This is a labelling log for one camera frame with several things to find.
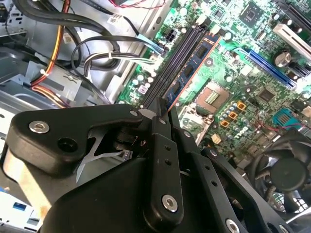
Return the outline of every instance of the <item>blue pcie slot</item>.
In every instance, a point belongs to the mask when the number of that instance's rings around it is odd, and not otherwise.
[[[247,57],[256,63],[258,66],[267,71],[270,75],[279,80],[282,84],[284,84],[288,89],[293,90],[296,88],[297,84],[285,74],[277,70],[273,65],[267,62],[264,58],[262,58],[259,54],[255,53],[251,49],[246,49]]]
[[[202,64],[208,58],[210,53],[217,46],[220,37],[211,33],[206,33],[199,45],[196,47],[189,60],[186,62],[182,70],[178,73],[175,82],[169,88],[166,93],[166,99],[168,101],[168,111],[174,106],[178,97],[183,90],[190,83],[191,79],[198,72]]]

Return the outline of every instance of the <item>black plastic bracket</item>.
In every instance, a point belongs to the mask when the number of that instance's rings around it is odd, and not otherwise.
[[[201,154],[209,158],[217,171],[225,177],[230,195],[236,198],[243,208],[248,231],[283,233],[281,227],[284,227],[289,233],[293,233],[286,222],[215,149],[205,148]]]
[[[72,174],[86,155],[88,132],[96,127],[103,134],[113,128],[136,127],[142,122],[139,111],[127,104],[53,109],[17,114],[11,122],[7,144],[18,159],[49,175]],[[47,133],[34,133],[34,121],[48,124]]]
[[[148,150],[147,191],[144,217],[155,231],[167,231],[179,225],[184,216],[177,145],[171,140],[171,125],[165,101],[158,99],[152,118]]]

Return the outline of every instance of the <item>wire bundle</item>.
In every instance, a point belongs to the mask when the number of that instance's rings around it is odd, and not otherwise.
[[[147,9],[147,10],[153,10],[153,9],[158,9],[158,8],[161,8],[163,7],[165,4],[166,4],[166,0],[163,0],[163,3],[158,5],[158,6],[155,6],[155,7],[145,7],[145,6],[141,6],[140,4],[145,2],[146,0],[140,0],[138,2],[135,2],[133,4],[121,4],[121,5],[117,5],[113,0],[109,0],[109,2],[114,6],[114,7],[119,7],[119,8],[131,8],[131,7],[134,7],[134,8],[142,8],[142,9]]]
[[[95,53],[90,56],[88,56],[84,63],[84,75],[87,76],[88,73],[91,70],[92,61],[98,60],[98,59],[119,59],[119,60],[125,60],[129,62],[134,62],[139,65],[147,66],[147,65],[153,65],[154,62],[150,59],[140,57],[134,53]]]
[[[62,12],[67,13],[69,10],[70,4],[71,4],[70,0],[65,0],[64,4],[63,4]],[[67,108],[69,106],[65,102],[63,102],[55,93],[53,93],[49,89],[47,89],[43,86],[40,86],[38,84],[46,79],[46,77],[51,73],[51,71],[55,65],[55,61],[58,57],[60,45],[61,45],[61,42],[62,42],[62,39],[64,36],[64,29],[65,29],[64,26],[58,26],[56,43],[54,46],[54,51],[53,51],[53,54],[51,56],[50,63],[48,64],[48,67],[46,68],[45,71],[42,70],[42,75],[39,78],[37,78],[31,82],[31,87],[32,87],[33,91],[40,93],[41,95],[45,96],[46,98],[51,100],[53,103],[55,103],[60,108]]]

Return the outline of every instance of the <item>screw hole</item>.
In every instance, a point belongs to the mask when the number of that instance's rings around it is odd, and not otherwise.
[[[212,185],[214,185],[215,187],[217,187],[217,183],[215,181],[211,181],[212,182]]]
[[[71,138],[61,138],[57,144],[59,149],[66,153],[73,153],[78,150],[78,144]]]
[[[172,165],[172,162],[171,162],[171,160],[169,160],[169,159],[166,159],[166,160],[165,160],[165,163],[166,163],[168,166]]]

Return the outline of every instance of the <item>black fan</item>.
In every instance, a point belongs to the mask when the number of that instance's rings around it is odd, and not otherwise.
[[[262,160],[267,157],[274,162],[263,164]],[[266,201],[275,192],[283,193],[285,211],[292,214],[299,209],[294,201],[297,192],[311,206],[310,163],[311,140],[296,129],[290,129],[253,161],[250,182]]]

